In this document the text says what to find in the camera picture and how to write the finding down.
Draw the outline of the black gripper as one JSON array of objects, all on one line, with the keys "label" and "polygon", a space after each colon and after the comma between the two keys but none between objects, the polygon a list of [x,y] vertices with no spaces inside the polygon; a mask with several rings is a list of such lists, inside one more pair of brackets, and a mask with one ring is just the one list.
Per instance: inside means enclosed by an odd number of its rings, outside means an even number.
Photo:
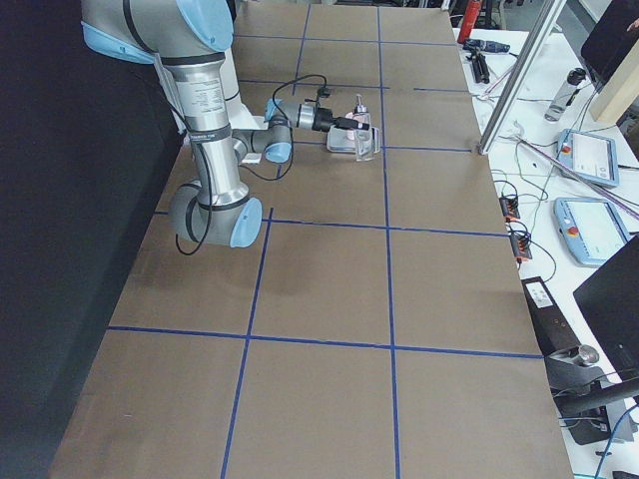
[{"label": "black gripper", "polygon": [[334,118],[331,109],[318,107],[314,110],[314,119],[312,124],[313,131],[327,133],[333,126],[333,123],[339,130],[343,131],[367,132],[370,129],[369,123],[361,122],[357,119],[346,117]]}]

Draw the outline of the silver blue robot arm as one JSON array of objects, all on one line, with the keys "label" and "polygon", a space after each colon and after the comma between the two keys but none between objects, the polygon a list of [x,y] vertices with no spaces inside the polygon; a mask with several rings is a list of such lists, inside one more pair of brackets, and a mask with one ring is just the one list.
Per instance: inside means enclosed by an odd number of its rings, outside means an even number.
[{"label": "silver blue robot arm", "polygon": [[111,58],[156,65],[169,105],[186,129],[198,169],[169,207],[177,240],[248,247],[259,235],[263,206],[240,178],[247,156],[283,164],[293,157],[293,130],[371,133],[361,117],[336,117],[318,104],[268,101],[264,128],[242,103],[231,51],[232,1],[85,1],[87,46]]}]

